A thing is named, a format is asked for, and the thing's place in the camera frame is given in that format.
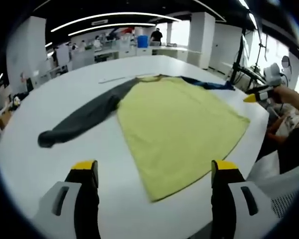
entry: yellow t-shirt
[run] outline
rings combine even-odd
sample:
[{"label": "yellow t-shirt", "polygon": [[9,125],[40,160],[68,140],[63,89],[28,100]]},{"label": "yellow t-shirt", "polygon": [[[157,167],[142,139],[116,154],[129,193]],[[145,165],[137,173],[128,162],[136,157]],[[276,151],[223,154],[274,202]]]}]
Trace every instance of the yellow t-shirt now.
[{"label": "yellow t-shirt", "polygon": [[175,77],[135,85],[120,102],[118,119],[152,201],[208,173],[250,122],[208,90]]}]

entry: dark gray sleeve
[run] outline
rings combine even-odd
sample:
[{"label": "dark gray sleeve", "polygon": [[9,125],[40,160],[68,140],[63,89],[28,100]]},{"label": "dark gray sleeve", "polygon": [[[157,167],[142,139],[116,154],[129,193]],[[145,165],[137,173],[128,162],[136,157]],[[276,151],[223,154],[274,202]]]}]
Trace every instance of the dark gray sleeve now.
[{"label": "dark gray sleeve", "polygon": [[101,123],[116,110],[118,103],[137,84],[138,79],[127,81],[91,100],[70,114],[53,130],[42,132],[38,137],[41,147],[50,148],[55,143],[74,139],[85,131]]}]

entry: blue container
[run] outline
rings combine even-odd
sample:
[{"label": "blue container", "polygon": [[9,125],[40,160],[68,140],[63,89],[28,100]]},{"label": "blue container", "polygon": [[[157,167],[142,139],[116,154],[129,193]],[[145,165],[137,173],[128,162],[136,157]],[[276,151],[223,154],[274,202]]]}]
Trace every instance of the blue container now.
[{"label": "blue container", "polygon": [[138,36],[138,48],[148,48],[149,37],[148,36]]}]

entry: human hand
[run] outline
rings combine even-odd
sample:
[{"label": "human hand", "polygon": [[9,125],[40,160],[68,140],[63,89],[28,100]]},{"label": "human hand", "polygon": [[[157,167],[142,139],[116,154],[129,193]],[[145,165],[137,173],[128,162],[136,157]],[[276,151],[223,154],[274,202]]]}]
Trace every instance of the human hand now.
[{"label": "human hand", "polygon": [[273,133],[271,133],[270,131],[266,132],[266,135],[268,138],[273,139],[275,138],[275,135]]},{"label": "human hand", "polygon": [[267,128],[267,130],[266,130],[266,134],[268,134],[268,133],[272,133],[272,132],[273,132],[272,127]]},{"label": "human hand", "polygon": [[296,91],[283,85],[275,87],[274,93],[274,100],[276,103],[292,103],[295,96],[298,95]]}]

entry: office desk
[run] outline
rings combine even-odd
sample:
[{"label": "office desk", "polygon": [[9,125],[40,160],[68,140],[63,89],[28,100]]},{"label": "office desk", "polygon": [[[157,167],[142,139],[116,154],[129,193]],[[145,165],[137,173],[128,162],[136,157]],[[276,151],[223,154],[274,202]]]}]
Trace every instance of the office desk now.
[{"label": "office desk", "polygon": [[[69,72],[33,91],[10,119],[0,142],[0,172],[16,204],[29,218],[40,198],[63,181],[76,162],[96,159],[99,165],[99,230],[102,239],[185,239],[212,220],[211,175],[163,200],[151,203],[134,159],[125,143],[116,114],[76,139],[40,148],[38,135],[99,94],[132,78],[166,74],[223,84],[211,73],[166,56],[143,56],[102,62]],[[119,78],[99,84],[99,79]],[[212,91],[248,117],[250,125],[226,160],[247,177],[266,132],[268,113],[243,102],[246,94]]]},{"label": "office desk", "polygon": [[148,48],[106,49],[96,51],[94,56],[105,54],[113,54],[114,59],[143,55],[165,55],[198,66],[199,68],[206,68],[206,62],[201,52],[191,51],[184,47],[149,46]]}]

